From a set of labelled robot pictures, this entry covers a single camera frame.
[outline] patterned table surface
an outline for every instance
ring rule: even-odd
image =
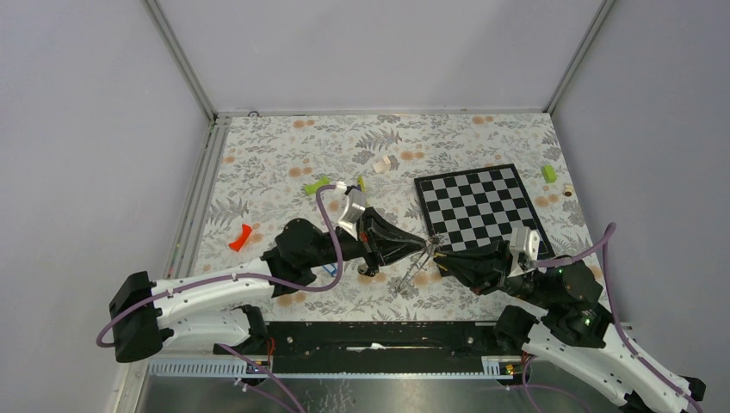
[[[382,156],[395,162],[378,175],[372,164]],[[591,244],[576,195],[562,194],[571,179],[547,114],[234,118],[194,275],[259,257],[292,218],[324,229],[314,197],[302,189],[322,176],[350,183],[362,176],[370,206],[399,228],[425,237],[413,178],[501,163],[516,165],[556,254],[574,254]],[[557,182],[545,183],[545,164],[554,167]],[[329,194],[325,204],[331,219],[337,219],[341,201]],[[242,224],[254,231],[237,253],[228,244],[240,235]],[[341,282],[330,291],[251,304],[277,321],[496,320],[505,305],[527,305],[501,292],[476,296],[453,277],[442,278],[433,262],[398,293],[410,259],[382,268],[373,278],[359,275],[357,263],[346,263]],[[587,264],[603,282],[596,257]],[[314,273],[313,285],[331,281],[322,268]],[[602,301],[608,306],[605,296]]]

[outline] black robot arm segment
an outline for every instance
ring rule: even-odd
[[[359,239],[338,226],[335,230],[337,240],[343,261],[364,258],[368,265],[367,275],[374,275],[379,266],[393,264],[426,246],[425,240],[388,223],[372,207],[365,208],[355,228]],[[284,231],[276,236],[275,243],[273,249],[263,253],[261,260],[268,263],[275,277],[296,284],[311,284],[316,279],[311,268],[337,261],[330,235],[306,219],[289,221]],[[275,284],[273,297],[296,291]]]
[[[510,252],[506,241],[458,252],[437,252],[434,262],[442,276],[453,275],[477,295],[497,290],[500,281],[510,272]]]

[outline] white cable clip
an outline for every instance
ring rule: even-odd
[[[337,181],[335,184],[334,193],[337,195],[342,195],[347,191],[347,184],[342,181]]]

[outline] small toy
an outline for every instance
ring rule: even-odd
[[[380,161],[373,163],[373,169],[375,173],[382,174],[383,172],[390,170],[390,158],[384,156]]]
[[[545,178],[545,182],[547,183],[553,183],[558,180],[558,176],[555,175],[555,170],[550,165],[542,167],[542,177]]]
[[[335,264],[325,264],[322,266],[322,268],[324,268],[327,274],[331,275],[332,277],[337,275],[337,267],[335,266]]]
[[[243,232],[241,236],[236,241],[228,244],[228,247],[236,252],[239,252],[243,248],[246,240],[249,239],[249,235],[253,232],[253,229],[246,224],[241,225],[241,230]]]
[[[327,176],[322,176],[319,181],[316,181],[312,185],[305,185],[304,186],[304,193],[307,195],[314,195],[317,193],[317,189],[321,187],[322,185],[328,185],[330,183],[330,178]]]

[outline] cable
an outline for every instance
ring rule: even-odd
[[[559,389],[558,387],[552,387],[551,385],[528,385],[527,384],[527,371],[529,370],[530,365],[532,364],[532,360],[536,359],[537,357],[532,356],[530,357],[527,362],[524,365],[523,368],[523,385],[522,388],[525,390],[525,395],[527,396],[527,399],[529,400],[530,404],[532,404],[532,407],[535,408],[535,410],[539,411],[540,413],[545,413],[540,406],[537,405],[535,400],[532,398],[532,395],[529,394],[529,388],[535,388],[535,389],[544,389],[544,390],[550,390],[558,392],[562,395],[568,396],[569,398],[575,400],[576,403],[580,404],[580,407],[583,408],[583,410],[587,411],[588,413],[591,413],[591,408],[588,407],[588,404],[584,402],[583,400],[579,399],[574,394],[570,393],[569,391],[565,391],[563,389]]]
[[[337,239],[337,234],[335,232],[334,227],[332,226],[332,222],[330,221],[330,217],[327,215],[327,210],[325,209],[325,204],[322,202],[322,192],[329,189],[334,189],[337,186],[335,185],[323,185],[317,189],[316,199],[317,199],[317,206],[319,207],[319,212],[322,214],[322,219],[325,221],[325,225],[327,226],[327,231],[330,233],[330,237],[332,238],[332,244],[335,249],[335,256],[337,257],[337,273],[335,274],[335,278],[332,280],[331,283],[321,286],[321,287],[308,287],[308,286],[302,286],[300,284],[293,283],[291,281],[282,280],[276,277],[272,277],[270,275],[264,275],[264,274],[253,274],[253,273],[240,273],[236,274],[236,279],[238,278],[255,278],[259,280],[267,280],[270,282],[274,282],[275,284],[281,284],[286,287],[292,287],[296,288],[301,291],[307,291],[310,293],[321,293],[323,291],[331,290],[337,283],[340,282],[340,279],[342,279],[343,274],[343,254],[342,254],[342,247],[340,246],[340,242]],[[132,312],[138,310],[139,308],[148,305],[152,303],[153,301],[156,301],[158,299],[162,299],[165,297],[170,297],[177,293],[182,293],[183,291],[202,287],[207,284],[213,284],[214,282],[222,282],[222,281],[231,281],[233,282],[233,278],[228,275],[220,275],[218,277],[208,278],[206,280],[199,280],[196,282],[191,282],[190,284],[175,287],[172,289],[172,293],[169,293],[167,291],[164,291],[162,293],[153,295],[151,297],[148,297],[146,299],[143,299],[133,305],[131,305],[129,308],[127,308],[125,311],[122,311],[119,313],[116,317],[114,317],[107,325],[104,326],[104,328],[99,332],[99,335],[96,336],[96,345],[101,348],[110,348],[114,346],[113,342],[105,342],[103,341],[104,336],[115,326],[117,325],[124,317],[128,316]]]
[[[619,317],[618,317],[618,307],[614,304],[613,294],[611,292],[611,277],[609,274],[609,265],[608,265],[608,254],[609,254],[609,245],[608,245],[608,238],[611,238],[611,236],[614,233],[614,230],[616,229],[616,223],[610,223],[608,227],[606,227],[606,232],[603,234],[603,238],[606,239],[606,241],[603,243],[603,281],[606,285],[606,296],[609,298],[609,307],[611,309],[611,317],[614,321],[614,327],[616,328],[616,333],[618,333],[618,336],[621,338],[621,341],[623,344],[628,348],[628,351],[636,357],[636,360],[638,360],[641,364],[643,364],[646,368],[649,369],[650,372],[652,372],[659,380],[661,380],[665,385],[668,385],[676,394],[682,395],[685,399],[687,399],[687,402],[689,402],[692,407],[695,408],[697,413],[703,413],[704,410],[702,410],[702,406],[694,399],[692,396],[688,395],[684,392],[682,388],[675,385],[671,380],[666,378],[664,374],[662,374],[659,370],[657,370],[656,367],[652,365],[649,361],[647,361],[645,358],[641,357],[639,355],[639,352],[636,351],[636,348],[631,345],[631,341],[626,337],[626,333],[623,331],[623,328],[621,327],[621,324],[619,323]]]
[[[229,346],[226,346],[225,344],[221,344],[221,343],[218,343],[218,345],[221,348],[223,348],[225,351],[227,351],[228,353],[235,355],[236,357],[245,361],[246,363],[248,363],[252,366],[257,366],[253,360],[249,359],[248,357],[246,357],[243,354],[240,354],[238,351],[234,350],[233,348],[230,348]],[[284,390],[285,393],[287,393],[287,396],[289,396],[289,398],[292,399],[294,404],[296,404],[297,409],[299,409],[299,412],[306,413],[306,411],[304,410],[304,407],[302,407],[301,403],[299,403],[299,400],[297,400],[297,398],[294,396],[294,394],[288,389],[288,387],[286,387],[284,385],[284,383],[281,382],[281,380],[278,377],[276,377],[272,372],[270,372],[268,368],[266,368],[264,366],[257,366],[257,369],[262,370],[267,376],[269,376],[272,380],[274,380],[279,385],[279,387],[281,387],[281,389]]]
[[[616,223],[612,222],[609,224],[608,227],[606,227],[606,232],[603,234],[603,237],[598,240],[597,243],[594,243],[593,246],[591,246],[589,249],[575,255],[575,256],[569,256],[567,258],[555,258],[552,260],[540,260],[536,263],[538,268],[550,268],[550,267],[561,267],[564,265],[570,265],[577,261],[580,261],[590,254],[594,254],[598,252],[598,249],[604,246],[608,241],[609,238],[611,238],[612,235],[614,235],[614,231],[616,230]]]
[[[398,286],[396,287],[395,291],[400,291],[400,288],[403,286],[403,283],[405,282],[405,280],[410,278],[411,270],[414,269],[416,267],[416,265],[418,265],[418,263],[421,261],[421,258],[423,258],[426,254],[428,254],[428,252],[429,252],[428,250],[424,250],[424,252],[422,252],[421,255],[418,257],[418,259],[416,261],[414,261],[410,267],[408,267],[408,269],[405,271],[405,275],[403,276],[402,279],[400,279],[400,282],[398,283]],[[416,270],[416,273],[418,271],[420,271],[421,268],[423,268],[426,265],[426,262],[428,262],[428,261],[429,261],[429,257],[426,257],[426,261],[424,261],[421,264],[421,266],[418,267],[418,269]]]
[[[286,409],[290,413],[297,413],[297,411],[294,410],[294,409],[292,409],[291,407],[289,407],[288,404],[282,402],[279,398],[276,398],[276,396],[273,396],[273,395],[268,394],[266,391],[259,390],[255,386],[253,386],[253,385],[243,384],[242,386],[244,387],[244,391],[253,390],[255,393],[258,393],[258,394],[264,396],[265,398],[271,400],[272,402],[275,402],[275,403],[279,404],[281,407],[283,407],[284,409]]]

